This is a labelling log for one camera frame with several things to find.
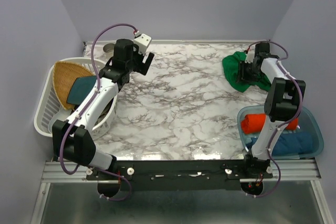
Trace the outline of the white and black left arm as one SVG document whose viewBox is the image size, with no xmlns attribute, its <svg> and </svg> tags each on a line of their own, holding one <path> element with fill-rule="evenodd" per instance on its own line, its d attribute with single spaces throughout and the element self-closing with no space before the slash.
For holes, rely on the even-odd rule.
<svg viewBox="0 0 336 224">
<path fill-rule="evenodd" d="M 146 75 L 154 58 L 146 53 L 152 38 L 141 34 L 133 40 L 118 39 L 113 56 L 97 72 L 97 80 L 77 110 L 66 120 L 57 120 L 52 127 L 54 153 L 61 166 L 69 160 L 81 166 L 94 167 L 104 179 L 116 175 L 116 157 L 96 148 L 91 133 L 93 127 L 110 101 L 130 81 L 130 73 Z"/>
</svg>

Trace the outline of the green t shirt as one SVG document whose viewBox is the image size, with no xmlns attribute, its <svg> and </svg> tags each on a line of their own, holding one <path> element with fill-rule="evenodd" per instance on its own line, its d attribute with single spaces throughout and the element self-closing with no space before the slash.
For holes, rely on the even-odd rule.
<svg viewBox="0 0 336 224">
<path fill-rule="evenodd" d="M 222 59 L 223 72 L 228 83 L 241 93 L 244 93 L 250 86 L 257 86 L 268 92 L 271 88 L 271 83 L 264 74 L 260 74 L 257 77 L 257 81 L 237 82 L 239 62 L 245 61 L 245 59 L 246 54 L 241 51 L 236 51 Z"/>
</svg>

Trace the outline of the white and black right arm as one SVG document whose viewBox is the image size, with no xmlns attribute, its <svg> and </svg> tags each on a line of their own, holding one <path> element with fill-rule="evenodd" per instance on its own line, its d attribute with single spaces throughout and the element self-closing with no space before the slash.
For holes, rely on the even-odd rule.
<svg viewBox="0 0 336 224">
<path fill-rule="evenodd" d="M 287 50 L 276 42 L 256 41 L 244 51 L 245 60 L 238 63 L 237 83 L 258 81 L 266 76 L 271 82 L 264 103 L 266 119 L 256 143 L 244 157 L 242 173 L 249 178 L 270 173 L 272 151 L 281 133 L 296 119 L 302 109 L 306 83 L 295 79 L 282 65 L 289 57 Z"/>
</svg>

